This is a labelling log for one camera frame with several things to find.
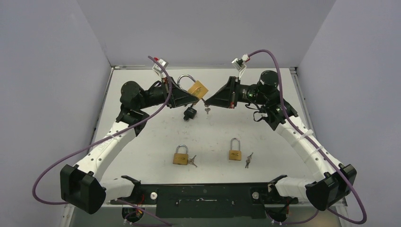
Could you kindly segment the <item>black padlock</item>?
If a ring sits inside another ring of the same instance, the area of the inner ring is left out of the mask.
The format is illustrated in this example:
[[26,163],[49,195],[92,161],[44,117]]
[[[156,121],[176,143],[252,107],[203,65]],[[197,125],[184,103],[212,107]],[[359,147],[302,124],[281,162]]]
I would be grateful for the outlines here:
[[184,111],[183,114],[184,114],[183,120],[184,120],[185,122],[188,122],[189,120],[193,119],[193,118],[196,116],[197,110],[195,110],[195,109],[192,108],[192,107],[188,107],[188,108]]

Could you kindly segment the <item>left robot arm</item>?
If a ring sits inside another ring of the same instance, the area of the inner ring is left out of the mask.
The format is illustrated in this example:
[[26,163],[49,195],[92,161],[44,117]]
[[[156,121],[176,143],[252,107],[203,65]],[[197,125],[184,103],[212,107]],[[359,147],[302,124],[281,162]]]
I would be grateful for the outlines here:
[[105,171],[146,125],[149,114],[143,109],[166,103],[170,108],[189,105],[199,98],[181,89],[175,81],[157,81],[148,90],[128,81],[121,88],[121,107],[107,135],[74,166],[60,172],[61,198],[88,214],[96,213],[106,201],[124,198],[134,204],[141,198],[141,182],[127,175],[102,179]]

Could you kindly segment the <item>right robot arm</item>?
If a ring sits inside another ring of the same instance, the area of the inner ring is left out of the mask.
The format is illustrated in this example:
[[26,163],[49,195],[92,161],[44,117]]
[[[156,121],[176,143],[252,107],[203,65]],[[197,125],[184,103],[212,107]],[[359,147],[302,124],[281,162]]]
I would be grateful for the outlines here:
[[281,175],[269,182],[267,196],[274,203],[285,197],[308,200],[316,209],[324,211],[350,194],[346,181],[354,183],[356,169],[343,165],[313,136],[296,110],[280,98],[277,72],[266,70],[259,81],[242,85],[234,76],[213,96],[206,100],[210,106],[233,109],[237,103],[253,104],[274,132],[297,152],[313,176],[313,180]]

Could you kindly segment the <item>keys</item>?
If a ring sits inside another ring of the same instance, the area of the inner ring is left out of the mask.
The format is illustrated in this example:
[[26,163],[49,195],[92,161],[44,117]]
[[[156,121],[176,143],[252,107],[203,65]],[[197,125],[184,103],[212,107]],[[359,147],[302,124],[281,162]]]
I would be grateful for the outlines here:
[[202,99],[202,101],[203,101],[203,103],[204,103],[204,107],[205,107],[204,110],[205,110],[205,112],[206,112],[206,115],[208,115],[209,112],[210,112],[209,104],[206,103],[205,99]]
[[253,156],[253,152],[247,157],[247,159],[245,161],[245,163],[246,163],[245,168],[249,168],[249,164],[251,162],[252,156]]
[[192,158],[189,158],[188,160],[187,160],[187,164],[188,165],[193,165],[193,166],[195,166],[196,168],[198,167],[196,164],[195,164],[195,158],[196,158],[196,155],[194,156],[194,157],[192,157]]

